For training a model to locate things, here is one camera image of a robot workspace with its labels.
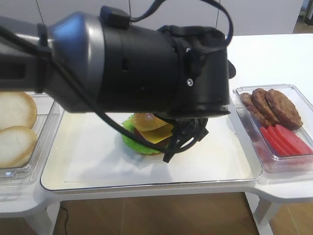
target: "wooden floor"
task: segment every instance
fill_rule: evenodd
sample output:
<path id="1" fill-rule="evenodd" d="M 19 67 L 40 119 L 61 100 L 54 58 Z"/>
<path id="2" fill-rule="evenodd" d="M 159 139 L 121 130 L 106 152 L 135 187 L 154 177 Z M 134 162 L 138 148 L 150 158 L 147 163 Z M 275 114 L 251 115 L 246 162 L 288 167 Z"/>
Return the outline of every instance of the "wooden floor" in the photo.
<path id="1" fill-rule="evenodd" d="M 313 33 L 299 21 L 294 33 Z M 68 201 L 67 235 L 257 235 L 242 193 Z M 54 235 L 65 235 L 61 209 Z M 274 235 L 313 235 L 313 203 L 284 205 Z M 35 235 L 24 219 L 0 219 L 0 235 Z"/>

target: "plastic tray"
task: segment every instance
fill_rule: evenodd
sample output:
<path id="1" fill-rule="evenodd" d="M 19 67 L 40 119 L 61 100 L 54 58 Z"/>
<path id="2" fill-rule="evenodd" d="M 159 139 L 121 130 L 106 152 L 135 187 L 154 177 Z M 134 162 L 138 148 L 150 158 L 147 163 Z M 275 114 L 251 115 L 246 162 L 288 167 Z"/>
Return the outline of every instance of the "plastic tray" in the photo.
<path id="1" fill-rule="evenodd" d="M 30 94 L 37 105 L 33 130 L 37 143 L 27 164 L 22 167 L 0 168 L 0 184 L 30 184 L 34 182 L 47 160 L 64 110 L 46 94 Z"/>
<path id="2" fill-rule="evenodd" d="M 296 130 L 295 133 L 311 148 L 313 149 L 313 106 L 301 94 L 301 92 L 294 85 L 268 85 L 268 86 L 253 86 L 253 87 L 240 87 L 233 92 L 236 95 L 234 105 L 237 114 L 248 133 L 251 143 L 257 156 L 259 157 L 263 169 L 269 173 L 303 171 L 313 169 L 313 155 L 298 155 L 289 157 L 279 157 L 271 149 L 263 135 L 260 133 L 260 124 L 250 114 L 239 99 L 242 93 L 252 93 L 257 88 L 264 90 L 275 89 L 284 93 L 296 106 L 303 126 Z"/>

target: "screw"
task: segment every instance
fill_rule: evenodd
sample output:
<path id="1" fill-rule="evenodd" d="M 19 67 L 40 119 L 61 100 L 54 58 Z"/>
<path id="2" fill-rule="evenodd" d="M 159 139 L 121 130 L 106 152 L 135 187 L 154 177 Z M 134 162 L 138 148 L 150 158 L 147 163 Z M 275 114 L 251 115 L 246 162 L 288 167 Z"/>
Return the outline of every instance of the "screw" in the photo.
<path id="1" fill-rule="evenodd" d="M 189 87 L 192 87 L 192 86 L 194 85 L 194 81 L 193 81 L 191 78 L 189 78 L 189 79 L 187 80 L 187 85 L 188 85 Z"/>

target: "burger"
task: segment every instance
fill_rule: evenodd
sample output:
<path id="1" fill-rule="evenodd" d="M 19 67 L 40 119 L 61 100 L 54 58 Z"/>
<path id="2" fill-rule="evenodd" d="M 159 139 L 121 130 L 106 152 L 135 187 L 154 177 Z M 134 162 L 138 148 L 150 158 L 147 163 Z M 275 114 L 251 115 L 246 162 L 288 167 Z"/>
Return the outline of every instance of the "burger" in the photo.
<path id="1" fill-rule="evenodd" d="M 124 121 L 123 126 L 138 137 L 163 147 L 167 147 L 169 144 L 173 129 L 171 124 L 157 118 L 151 113 L 136 113 Z M 135 152 L 144 155 L 160 154 L 159 151 L 143 146 L 124 135 L 122 135 L 122 139 Z"/>

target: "brown patty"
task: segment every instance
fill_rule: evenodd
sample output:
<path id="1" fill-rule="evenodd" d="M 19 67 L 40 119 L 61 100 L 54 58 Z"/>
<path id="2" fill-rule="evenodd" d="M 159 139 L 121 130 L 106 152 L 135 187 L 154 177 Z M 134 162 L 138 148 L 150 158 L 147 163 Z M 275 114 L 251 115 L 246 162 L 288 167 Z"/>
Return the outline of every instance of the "brown patty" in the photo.
<path id="1" fill-rule="evenodd" d="M 252 92 L 251 100 L 255 107 L 259 110 L 261 114 L 274 126 L 280 124 L 279 119 L 275 116 L 273 111 L 270 109 L 268 102 L 266 100 L 266 93 L 262 88 L 255 89 Z"/>
<path id="2" fill-rule="evenodd" d="M 303 125 L 295 105 L 283 93 L 271 89 L 266 94 L 266 100 L 283 126 L 296 130 Z"/>
<path id="3" fill-rule="evenodd" d="M 258 109 L 252 103 L 251 95 L 249 93 L 240 94 L 240 100 L 246 109 L 250 111 L 252 116 L 254 116 L 254 118 L 257 119 L 262 126 L 270 126 L 270 122 L 258 111 Z"/>
<path id="4" fill-rule="evenodd" d="M 134 128 L 134 134 L 137 135 L 138 137 L 141 137 L 143 140 L 145 140 L 145 138 L 141 135 L 141 133 Z M 166 138 L 165 140 L 162 140 L 159 143 L 156 143 L 156 145 L 162 146 L 162 147 L 166 147 L 168 146 L 168 144 L 170 143 L 170 139 L 171 138 Z M 159 155 L 160 153 L 152 153 L 152 154 L 148 154 L 149 156 L 154 156 L 154 155 Z"/>

